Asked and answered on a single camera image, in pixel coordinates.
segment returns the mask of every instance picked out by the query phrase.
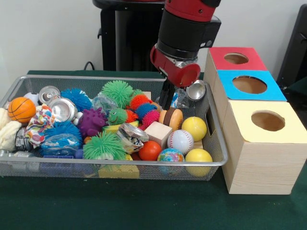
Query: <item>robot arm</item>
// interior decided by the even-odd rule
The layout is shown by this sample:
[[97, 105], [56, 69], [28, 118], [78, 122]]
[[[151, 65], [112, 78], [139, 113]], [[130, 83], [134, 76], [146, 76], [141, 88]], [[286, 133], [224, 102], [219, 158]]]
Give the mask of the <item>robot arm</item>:
[[213, 14], [221, 0], [166, 0], [151, 62], [167, 79], [159, 104], [169, 109], [175, 86], [185, 88], [200, 74], [199, 49], [212, 47], [221, 21]]

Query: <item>black cable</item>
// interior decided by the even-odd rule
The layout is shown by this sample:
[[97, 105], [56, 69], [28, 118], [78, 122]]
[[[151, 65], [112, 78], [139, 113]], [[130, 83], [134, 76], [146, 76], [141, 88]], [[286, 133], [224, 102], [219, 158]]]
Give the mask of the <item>black cable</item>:
[[84, 69], [83, 69], [83, 70], [86, 70], [86, 69], [87, 69], [87, 66], [88, 66], [89, 64], [91, 65], [92, 70], [95, 70], [95, 67], [94, 67], [94, 65], [92, 64], [92, 62], [91, 62], [91, 61], [88, 61], [88, 62], [85, 64], [85, 66], [84, 66]]

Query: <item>white wall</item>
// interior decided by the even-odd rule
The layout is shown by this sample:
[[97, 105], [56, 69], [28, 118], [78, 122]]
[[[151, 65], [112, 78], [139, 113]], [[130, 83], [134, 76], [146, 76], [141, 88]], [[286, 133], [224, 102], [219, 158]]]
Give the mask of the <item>white wall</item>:
[[[253, 46], [278, 76], [292, 28], [305, 0], [222, 0], [215, 46]], [[0, 0], [0, 97], [30, 69], [102, 68], [100, 9], [91, 0]], [[206, 50], [200, 52], [200, 64]]]

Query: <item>stacked boxes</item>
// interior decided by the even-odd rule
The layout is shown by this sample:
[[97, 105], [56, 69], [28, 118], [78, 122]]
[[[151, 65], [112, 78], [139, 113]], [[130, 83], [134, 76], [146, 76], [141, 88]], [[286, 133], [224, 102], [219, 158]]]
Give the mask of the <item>stacked boxes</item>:
[[210, 84], [229, 160], [230, 194], [290, 194], [307, 158], [307, 131], [253, 48], [209, 49]]

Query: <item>wire mesh basket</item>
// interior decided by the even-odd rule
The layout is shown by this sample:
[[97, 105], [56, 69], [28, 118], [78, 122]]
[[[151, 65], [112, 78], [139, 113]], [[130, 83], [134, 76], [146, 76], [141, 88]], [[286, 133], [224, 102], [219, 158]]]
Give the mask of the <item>wire mesh basket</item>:
[[[0, 102], [0, 107], [16, 97], [28, 92], [39, 93], [48, 85], [56, 86], [60, 91], [67, 88], [80, 88], [90, 98], [101, 91], [104, 84], [112, 80], [124, 80], [135, 89], [152, 92], [152, 98], [159, 96], [163, 79], [114, 78], [114, 77], [71, 77], [26, 75], [20, 77], [10, 87]], [[182, 109], [184, 118], [198, 116], [208, 127], [208, 133], [202, 140], [213, 162], [162, 162], [162, 161], [110, 161], [83, 160], [66, 158], [19, 158], [1, 157], [0, 176], [30, 177], [77, 177], [77, 178], [133, 178], [155, 180], [210, 180], [219, 166], [227, 162], [228, 154], [218, 121], [210, 86], [206, 83], [205, 97]]]

